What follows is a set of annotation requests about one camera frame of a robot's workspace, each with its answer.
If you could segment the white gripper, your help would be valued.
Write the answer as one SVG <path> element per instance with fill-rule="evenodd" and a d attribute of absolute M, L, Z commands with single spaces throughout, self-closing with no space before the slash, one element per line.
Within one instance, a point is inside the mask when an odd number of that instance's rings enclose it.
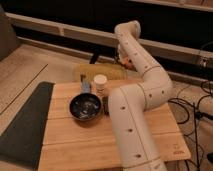
<path fill-rule="evenodd" d="M 134 65 L 132 63 L 132 60 L 128 57 L 126 52 L 123 50 L 121 45 L 118 45 L 118 56 L 120 63 L 126 68 L 126 69 L 133 69 Z"/>

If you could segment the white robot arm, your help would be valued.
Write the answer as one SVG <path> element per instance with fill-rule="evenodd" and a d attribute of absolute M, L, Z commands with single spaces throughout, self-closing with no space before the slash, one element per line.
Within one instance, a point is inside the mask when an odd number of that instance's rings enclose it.
<path fill-rule="evenodd" d="M 144 112 L 165 104 L 172 81 L 164 68 L 139 44 L 138 21 L 118 24 L 119 58 L 128 57 L 142 81 L 110 91 L 108 108 L 123 171 L 167 171 Z"/>

